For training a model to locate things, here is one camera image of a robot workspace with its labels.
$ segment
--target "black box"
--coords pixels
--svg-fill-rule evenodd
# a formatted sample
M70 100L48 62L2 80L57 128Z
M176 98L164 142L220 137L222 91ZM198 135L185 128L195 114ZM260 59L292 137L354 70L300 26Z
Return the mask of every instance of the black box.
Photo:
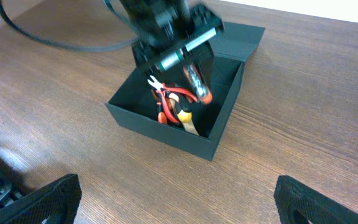
M208 105L191 104L200 134L157 122L155 99L144 77L134 70L106 106L118 125L186 152L213 160L242 83L245 62L258 46L265 28L225 23L225 32L209 43L215 55Z

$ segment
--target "red handle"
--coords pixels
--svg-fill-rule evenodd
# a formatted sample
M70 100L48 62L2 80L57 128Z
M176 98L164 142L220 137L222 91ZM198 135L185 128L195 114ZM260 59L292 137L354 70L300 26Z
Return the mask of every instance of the red handle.
M158 121L159 121L159 123L162 123L162 124L168 124L168 122L167 122L167 116L165 115L164 112L160 112L160 113L158 114Z
M171 111L169 110L167 101L165 99L165 94L163 94L163 92L161 92L160 90L156 90L155 92L161 94L162 108L164 109L164 113L167 118L174 123L179 123L179 121L172 115Z
M174 93L181 93L184 95L189 96L191 99L193 99L195 102L198 102L197 96L193 95L189 90L184 89L184 88L177 88L177 87L166 87L165 83L162 84L162 86L164 87L164 90L168 90Z

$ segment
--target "wooden table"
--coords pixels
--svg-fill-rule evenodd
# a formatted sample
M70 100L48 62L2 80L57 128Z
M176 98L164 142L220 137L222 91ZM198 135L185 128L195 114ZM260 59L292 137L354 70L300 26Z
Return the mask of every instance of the wooden table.
M358 24L206 3L225 21L266 27L213 162L113 120L104 103L135 67L129 47L67 52L3 27L7 174L31 190L77 173L78 223L279 223L283 174L358 213ZM78 44L133 36L101 1L46 0L16 21Z

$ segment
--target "pliers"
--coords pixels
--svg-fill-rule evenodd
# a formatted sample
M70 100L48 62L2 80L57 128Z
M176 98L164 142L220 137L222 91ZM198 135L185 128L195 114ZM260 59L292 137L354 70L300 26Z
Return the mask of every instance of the pliers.
M177 120L174 115L172 115L171 111L169 110L168 103L165 99L165 92L169 91L170 93L180 93L186 96L189 96L192 100L195 102L198 101L197 97L193 95L189 90L184 88L177 88L177 87L167 87L165 86L165 83L160 83L153 75L150 76L152 80L147 79L148 83L156 89L156 94L159 95L159 98L161 100L161 104L163 107L163 111L167 118L172 121L173 123L179 123L179 120Z

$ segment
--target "open box lid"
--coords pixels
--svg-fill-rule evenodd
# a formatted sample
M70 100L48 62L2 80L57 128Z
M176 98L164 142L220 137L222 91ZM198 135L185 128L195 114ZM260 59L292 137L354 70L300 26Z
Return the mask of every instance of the open box lid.
M225 31L209 40L215 56L225 57L241 62L258 47L264 27L248 26L231 22L224 23Z

